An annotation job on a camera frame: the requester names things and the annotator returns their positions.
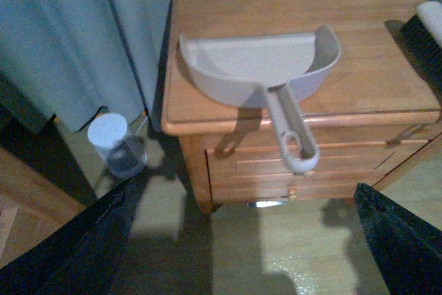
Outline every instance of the floor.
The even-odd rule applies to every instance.
[[[97,195],[104,195],[115,179],[86,129],[58,128]],[[233,204],[204,216],[186,192],[177,140],[146,127],[140,133],[150,176],[116,294],[389,294],[355,208],[338,200],[266,209]],[[383,193],[442,229],[441,178],[442,151]]]

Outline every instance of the wooden cabinet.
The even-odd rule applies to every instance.
[[[173,0],[162,126],[177,135],[200,208],[352,197],[382,189],[441,146],[440,92],[415,71],[398,29],[425,0]],[[300,103],[320,147],[308,174],[285,168],[267,110],[219,104],[193,84],[190,38],[335,30],[342,57]]]

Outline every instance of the dustpan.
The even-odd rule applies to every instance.
[[[269,109],[290,171],[305,173],[316,166],[319,149],[298,102],[319,88],[340,57],[331,27],[255,37],[181,35],[180,48],[193,81],[209,97],[241,108]],[[289,148],[293,141],[297,152]]]

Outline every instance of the cabinet leg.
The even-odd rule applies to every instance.
[[[181,136],[180,144],[196,202],[202,213],[210,214],[214,211],[214,206],[212,202],[206,150],[202,136]]]

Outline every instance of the blue curtain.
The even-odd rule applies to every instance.
[[[0,101],[15,115],[32,104],[72,131],[102,106],[129,122],[146,109],[160,130],[154,97],[168,6],[169,0],[0,0],[0,75],[20,92],[8,98],[19,107]]]

